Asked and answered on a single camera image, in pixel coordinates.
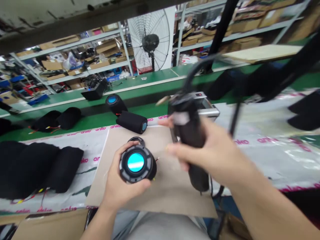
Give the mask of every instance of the stand fan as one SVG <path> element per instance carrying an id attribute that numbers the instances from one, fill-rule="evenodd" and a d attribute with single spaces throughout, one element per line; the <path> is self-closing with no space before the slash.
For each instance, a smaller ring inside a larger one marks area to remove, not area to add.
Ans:
<path id="1" fill-rule="evenodd" d="M 160 70 L 169 51 L 169 23 L 166 12 L 147 13 L 128 19 L 134 58 L 140 72 Z"/>

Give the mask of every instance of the speaker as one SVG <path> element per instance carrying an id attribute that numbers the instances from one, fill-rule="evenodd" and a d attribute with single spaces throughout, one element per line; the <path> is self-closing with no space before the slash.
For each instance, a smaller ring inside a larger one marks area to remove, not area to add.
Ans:
<path id="1" fill-rule="evenodd" d="M 106 99 L 106 105 L 110 108 L 117 117 L 120 116 L 122 111 L 128 111 L 126 105 L 122 101 L 119 95 L 111 94 Z"/>
<path id="2" fill-rule="evenodd" d="M 135 183 L 145 178 L 152 180 L 157 173 L 157 163 L 146 147 L 135 145 L 122 153 L 119 169 L 124 181 Z"/>
<path id="3" fill-rule="evenodd" d="M 108 85 L 107 81 L 98 83 L 94 88 L 82 92 L 82 96 L 87 100 L 98 100 L 102 97 L 104 90 Z"/>
<path id="4" fill-rule="evenodd" d="M 40 131 L 40 132 L 51 132 L 51 128 L 56 128 L 59 126 L 57 118 L 61 115 L 61 112 L 53 110 L 45 114 L 43 117 L 39 118 L 35 123 L 31 126 L 32 130 Z"/>
<path id="5" fill-rule="evenodd" d="M 288 109 L 296 114 L 307 113 L 314 111 L 320 105 L 320 89 L 314 91 L 313 93 L 305 96 L 300 101 L 292 104 Z"/>
<path id="6" fill-rule="evenodd" d="M 69 130 L 73 128 L 80 118 L 81 110 L 76 107 L 70 107 L 57 118 L 57 121 L 61 129 Z"/>
<path id="7" fill-rule="evenodd" d="M 145 117 L 127 111 L 122 111 L 116 123 L 138 134 L 144 133 L 148 126 L 148 120 Z"/>
<path id="8" fill-rule="evenodd" d="M 83 153 L 80 148 L 62 148 L 53 163 L 43 188 L 54 189 L 56 193 L 65 193 L 76 175 Z"/>

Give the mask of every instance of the finger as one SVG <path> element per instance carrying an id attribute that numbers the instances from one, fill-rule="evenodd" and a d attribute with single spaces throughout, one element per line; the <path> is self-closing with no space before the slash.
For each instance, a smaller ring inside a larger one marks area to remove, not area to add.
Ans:
<path id="1" fill-rule="evenodd" d="M 199 149 L 185 144 L 169 144 L 167 145 L 166 151 L 192 164 L 196 163 L 199 158 Z"/>
<path id="2" fill-rule="evenodd" d="M 142 179 L 141 181 L 128 185 L 128 195 L 130 197 L 136 197 L 144 193 L 147 188 L 151 186 L 149 179 Z"/>

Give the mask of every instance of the speaker fabric cover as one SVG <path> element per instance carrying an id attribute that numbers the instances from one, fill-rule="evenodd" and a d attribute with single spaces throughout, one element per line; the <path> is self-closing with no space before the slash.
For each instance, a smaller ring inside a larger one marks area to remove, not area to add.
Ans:
<path id="1" fill-rule="evenodd" d="M 148 120 L 143 116 L 122 111 L 119 118 L 116 119 L 116 123 L 132 132 L 142 134 L 147 128 Z"/>
<path id="2" fill-rule="evenodd" d="M 61 115 L 61 112 L 53 110 L 39 118 L 32 126 L 31 129 L 40 132 L 51 132 L 52 128 L 58 127 L 57 118 Z"/>
<path id="3" fill-rule="evenodd" d="M 73 181 L 83 153 L 79 148 L 62 148 L 44 183 L 44 188 L 54 189 L 56 193 L 65 193 Z"/>
<path id="4" fill-rule="evenodd" d="M 81 110 L 76 107 L 70 107 L 65 110 L 58 118 L 58 125 L 63 130 L 69 130 L 80 120 Z"/>

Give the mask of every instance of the shelving unit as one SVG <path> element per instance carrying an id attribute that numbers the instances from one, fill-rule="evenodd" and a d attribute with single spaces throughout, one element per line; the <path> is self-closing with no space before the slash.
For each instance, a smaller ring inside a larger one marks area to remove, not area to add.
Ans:
<path id="1" fill-rule="evenodd" d="M 29 54 L 29 55 L 22 56 L 22 57 L 18 57 L 15 53 L 11 53 L 11 56 L 20 65 L 22 65 L 26 70 L 28 70 L 28 72 L 30 74 L 32 74 L 32 76 L 34 78 L 36 78 L 39 81 L 39 83 L 45 85 L 47 87 L 47 89 L 53 94 L 56 94 L 56 92 L 50 87 L 50 85 L 52 85 L 52 84 L 65 82 L 65 81 L 69 81 L 69 80 L 80 78 L 80 77 L 87 77 L 90 74 L 104 72 L 104 71 L 111 70 L 111 69 L 118 68 L 118 67 L 129 66 L 130 74 L 133 76 L 133 71 L 132 71 L 132 67 L 131 67 L 131 63 L 130 63 L 130 59 L 129 59 L 129 54 L 128 54 L 127 46 L 125 44 L 123 31 L 122 31 L 120 22 L 118 22 L 118 26 L 119 26 L 119 28 L 116 29 L 116 30 L 113 30 L 113 31 L 110 31 L 110 32 L 106 32 L 106 33 L 101 33 L 101 34 L 98 34 L 96 36 L 84 38 L 84 39 L 81 39 L 81 40 L 79 40 L 77 42 L 69 43 L 69 44 L 66 44 L 66 45 L 63 45 L 63 46 L 42 50 L 40 52 Z M 80 73 L 80 74 L 77 74 L 77 75 L 74 75 L 74 76 L 66 76 L 66 77 L 58 78 L 58 79 L 51 80 L 51 81 L 44 80 L 36 72 L 34 72 L 32 68 L 30 68 L 27 64 L 25 64 L 23 62 L 23 60 L 26 60 L 26 59 L 35 58 L 35 57 L 38 57 L 38 56 L 41 56 L 41 55 L 45 55 L 45 54 L 49 54 L 49 53 L 53 53 L 53 52 L 58 52 L 58 51 L 61 51 L 61 50 L 64 50 L 64 49 L 70 49 L 70 48 L 73 48 L 73 47 L 76 47 L 76 46 L 79 46 L 79 45 L 82 45 L 82 44 L 85 44 L 85 43 L 88 43 L 88 42 L 97 41 L 99 39 L 105 39 L 107 37 L 110 37 L 110 36 L 113 36 L 113 35 L 116 35 L 116 34 L 120 35 L 122 43 L 123 43 L 123 48 L 124 48 L 124 51 L 125 51 L 126 56 L 127 56 L 127 60 L 124 61 L 124 62 L 111 64 L 109 66 L 101 67 L 101 68 L 97 68 L 97 69 L 93 69 L 93 70 L 87 70 L 87 71 L 85 71 L 83 73 Z"/>
<path id="2" fill-rule="evenodd" d="M 258 28 L 252 31 L 248 31 L 248 32 L 243 32 L 243 33 L 234 33 L 231 34 L 228 37 L 225 37 L 223 39 L 223 42 L 226 41 L 230 41 L 230 40 L 235 40 L 238 38 L 243 38 L 243 37 L 248 37 L 248 36 L 252 36 L 258 33 L 263 33 L 263 32 L 268 32 L 268 31 L 272 31 L 275 29 L 283 29 L 278 36 L 275 38 L 275 40 L 273 41 L 273 44 L 277 44 L 280 39 L 283 37 L 283 35 L 286 33 L 286 31 L 289 29 L 289 27 L 293 24 L 293 22 L 302 19 L 303 17 L 299 17 L 300 14 L 306 9 L 307 5 L 309 4 L 311 0 L 305 0 L 303 2 L 302 7 L 299 9 L 299 11 L 297 12 L 297 14 L 290 20 L 284 21 L 284 22 L 280 22 L 280 23 L 276 23 L 271 25 L 270 27 L 265 27 L 265 28 Z M 186 4 L 183 4 L 182 6 L 182 10 L 177 11 L 177 13 L 181 13 L 181 20 L 180 20 L 180 26 L 183 26 L 184 23 L 184 19 L 185 16 L 191 12 L 196 12 L 196 11 L 202 11 L 204 9 L 209 9 L 209 8 L 218 8 L 218 7 L 224 7 L 226 3 L 226 0 L 216 0 L 213 2 L 209 2 L 209 3 L 205 3 L 202 5 L 198 5 L 198 6 L 194 6 L 194 7 L 190 7 L 190 8 L 186 8 Z M 179 64 L 179 57 L 180 57 L 180 52 L 183 51 L 188 51 L 194 48 L 199 48 L 199 47 L 204 47 L 204 46 L 208 46 L 212 44 L 212 40 L 211 41 L 207 41 L 207 42 L 202 42 L 202 43 L 196 43 L 194 45 L 190 45 L 190 46 L 185 46 L 185 47 L 181 47 L 181 43 L 182 43 L 182 31 L 179 32 L 179 42 L 178 42 L 178 47 L 172 48 L 172 51 L 177 51 L 177 62 L 176 64 Z"/>

